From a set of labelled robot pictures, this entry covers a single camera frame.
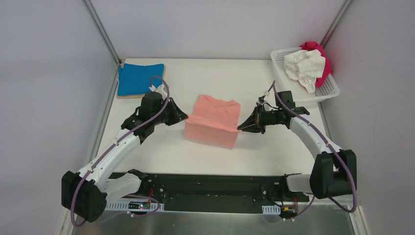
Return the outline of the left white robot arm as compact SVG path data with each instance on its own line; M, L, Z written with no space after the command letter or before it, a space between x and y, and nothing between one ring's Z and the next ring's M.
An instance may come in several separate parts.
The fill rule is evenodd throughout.
M61 179L61 205L75 215L94 222L105 207L133 193L150 193L147 174L132 169L117 179L110 179L120 163L149 137L159 124L167 126L188 118L171 97L148 92L135 112L124 120L120 130L100 156L76 173L67 171Z

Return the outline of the salmon pink t shirt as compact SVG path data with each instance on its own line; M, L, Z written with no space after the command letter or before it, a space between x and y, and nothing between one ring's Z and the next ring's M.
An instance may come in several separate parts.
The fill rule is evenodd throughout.
M192 141L228 149L235 146L241 105L235 100L224 101L200 95L193 113L185 120L184 136Z

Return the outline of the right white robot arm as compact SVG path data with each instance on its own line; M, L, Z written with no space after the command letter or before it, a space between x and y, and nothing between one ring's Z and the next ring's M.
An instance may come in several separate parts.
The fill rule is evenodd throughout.
M318 199L357 196L357 160L352 150L334 144L313 123L307 109L296 106L290 91L276 94L276 108L266 110L263 97L250 116L237 129L264 134L267 126L285 125L296 134L314 158L310 174L293 173L282 177L281 196L305 192Z

